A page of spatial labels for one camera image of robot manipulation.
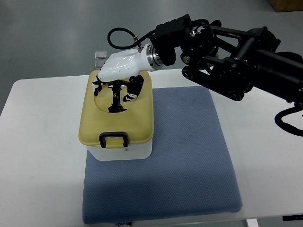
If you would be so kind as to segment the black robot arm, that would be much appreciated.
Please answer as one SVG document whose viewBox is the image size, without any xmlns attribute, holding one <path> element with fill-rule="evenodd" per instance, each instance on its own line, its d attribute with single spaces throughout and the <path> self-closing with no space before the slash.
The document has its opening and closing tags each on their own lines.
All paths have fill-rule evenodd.
<svg viewBox="0 0 303 227">
<path fill-rule="evenodd" d="M 240 31 L 222 27 L 219 20 L 192 20 L 184 15 L 159 24 L 144 35 L 161 62 L 175 63 L 175 48 L 182 50 L 182 75 L 231 100 L 240 101 L 257 87 L 293 103 L 275 116 L 286 132 L 302 136 L 302 130 L 283 117 L 303 109 L 303 59 L 293 52 L 277 52 L 280 44 L 266 27 Z"/>
</svg>

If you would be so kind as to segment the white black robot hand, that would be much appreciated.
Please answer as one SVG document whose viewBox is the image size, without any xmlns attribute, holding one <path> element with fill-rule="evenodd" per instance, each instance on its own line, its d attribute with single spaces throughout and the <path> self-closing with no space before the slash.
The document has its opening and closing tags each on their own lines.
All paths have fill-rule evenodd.
<svg viewBox="0 0 303 227">
<path fill-rule="evenodd" d="M 130 49 L 114 53 L 106 60 L 92 82 L 94 96 L 102 90 L 102 84 L 137 77 L 141 71 L 156 71 L 163 66 L 152 44 L 146 44 L 141 51 Z"/>
</svg>

